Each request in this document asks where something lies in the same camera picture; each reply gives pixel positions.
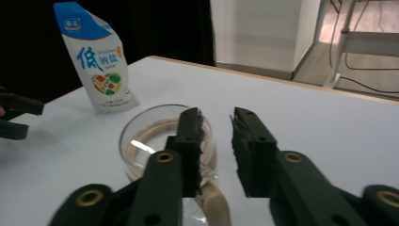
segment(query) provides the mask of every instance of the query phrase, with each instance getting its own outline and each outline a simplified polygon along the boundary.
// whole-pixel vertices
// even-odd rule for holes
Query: metal rivet
[[[76,204],[79,206],[91,206],[99,202],[103,196],[104,194],[100,190],[87,190],[77,197]]]
[[[378,191],[376,195],[385,204],[399,208],[399,194],[391,191]]]
[[[170,162],[173,158],[174,156],[171,153],[160,153],[156,156],[156,161],[165,163]]]
[[[285,160],[293,163],[302,162],[302,156],[297,153],[287,153],[284,155]]]

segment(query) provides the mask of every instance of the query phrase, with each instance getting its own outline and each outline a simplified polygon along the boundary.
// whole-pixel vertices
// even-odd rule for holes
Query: milk pouch
[[[76,2],[55,3],[56,21],[93,108],[117,113],[138,105],[128,89],[120,38],[111,26]]]

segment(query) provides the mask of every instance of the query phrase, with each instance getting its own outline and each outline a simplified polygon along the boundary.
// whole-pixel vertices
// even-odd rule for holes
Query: clear glass cup
[[[189,107],[185,105],[159,105],[141,112],[126,124],[120,135],[120,155],[130,181],[139,179],[150,155],[163,151],[168,136],[176,135],[180,114],[187,109]],[[215,141],[205,117],[202,130],[204,140],[201,143],[200,172],[203,178],[201,184],[204,185],[215,179],[216,163]],[[184,198],[184,225],[208,225],[201,211],[201,202],[201,197]]]

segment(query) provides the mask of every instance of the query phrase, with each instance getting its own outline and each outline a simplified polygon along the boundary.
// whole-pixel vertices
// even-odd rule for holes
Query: black cable
[[[353,31],[356,31],[356,29],[358,28],[359,22],[360,22],[361,18],[363,17],[363,13],[367,9],[367,7],[369,6],[369,2],[370,2],[370,0],[366,2],[366,5],[364,5],[364,8],[361,11],[360,16],[358,17],[358,20],[356,22],[356,25],[355,25]],[[381,7],[381,4],[382,4],[382,0],[380,0],[380,2],[379,2],[378,27],[381,29],[382,32],[384,32],[384,29],[381,26],[381,20],[382,20],[382,7]],[[349,66],[349,64],[348,64],[348,53],[345,53],[345,66],[346,66],[346,68],[348,68],[350,70],[362,70],[362,71],[394,71],[394,70],[399,70],[399,68],[391,68],[391,69],[388,69],[388,68],[353,68],[353,67]]]
[[[346,79],[346,80],[351,81],[351,82],[354,82],[354,83],[356,83],[356,84],[358,84],[358,85],[360,85],[360,86],[363,86],[363,87],[365,87],[365,88],[367,88],[367,89],[371,89],[371,90],[374,90],[374,91],[377,91],[377,92],[383,92],[383,93],[399,93],[399,91],[384,91],[384,90],[374,89],[374,88],[368,87],[368,86],[366,86],[366,85],[364,85],[364,84],[361,84],[360,82],[358,82],[358,81],[356,81],[356,80],[353,80],[353,79],[350,79],[350,78],[347,78],[347,77],[342,77],[342,76],[341,76],[340,78]]]
[[[382,0],[379,0],[378,8],[379,8],[378,27],[379,27],[379,29],[381,29],[381,32],[384,32],[384,29],[382,28],[382,25],[381,25],[381,21],[382,21]]]
[[[364,11],[366,10],[366,8],[367,8],[367,6],[369,5],[369,1],[367,1],[367,3],[366,3],[366,5],[364,6],[364,8],[363,8],[363,10],[361,11],[361,14],[360,14],[360,16],[359,16],[359,18],[358,18],[358,21],[356,22],[356,25],[355,25],[355,29],[354,30],[356,30],[356,28],[358,28],[358,25],[359,25],[359,21],[360,21],[360,19],[361,19],[361,17],[363,16],[363,13],[364,13]],[[339,8],[339,12],[338,12],[338,15],[337,15],[337,19],[335,20],[335,25],[334,25],[334,28],[333,28],[333,31],[332,31],[332,36],[331,36],[331,42],[330,42],[330,44],[329,44],[329,51],[328,51],[328,55],[329,55],[329,67],[332,69],[332,56],[331,56],[331,49],[332,49],[332,43],[333,43],[333,41],[334,41],[334,35],[335,35],[335,30],[336,30],[336,28],[337,28],[337,23],[338,23],[338,20],[339,20],[339,18],[340,18],[340,13],[341,13],[341,6],[342,5],[340,5],[340,8]],[[351,69],[351,70],[399,70],[399,69],[352,69],[352,68],[350,68],[348,65],[347,65],[347,53],[345,54],[345,65],[346,65],[346,67],[348,68],[348,69]],[[374,89],[374,88],[371,88],[371,87],[368,87],[368,86],[366,86],[366,85],[364,85],[364,84],[361,84],[360,82],[358,82],[358,81],[356,81],[356,80],[353,80],[353,79],[350,79],[350,78],[347,78],[347,77],[343,77],[343,76],[340,76],[340,78],[342,78],[342,79],[345,79],[345,80],[348,80],[348,81],[351,81],[351,82],[354,82],[354,83],[356,83],[356,84],[358,84],[358,85],[360,85],[360,86],[362,86],[362,87],[365,87],[365,88],[367,88],[367,89],[370,89],[370,90],[373,90],[373,91],[377,91],[377,92],[382,92],[382,93],[399,93],[399,91],[384,91],[384,90],[379,90],[379,89]]]

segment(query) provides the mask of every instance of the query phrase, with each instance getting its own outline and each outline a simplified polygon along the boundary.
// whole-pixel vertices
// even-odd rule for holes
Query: glass bowl
[[[176,135],[181,113],[189,108],[186,105],[155,106],[139,113],[126,124],[120,135],[120,155],[130,181],[135,181],[143,175],[148,158],[152,153],[164,150],[168,136]],[[195,199],[183,199],[184,225],[203,226],[208,223],[209,225],[218,225],[219,222],[226,221],[228,223],[224,225],[230,225],[227,201],[213,182],[216,178],[214,174],[215,141],[210,123],[205,117],[202,130],[204,132],[204,139],[201,143],[202,155],[200,156],[202,195]],[[219,203],[217,208],[208,204],[215,202]]]

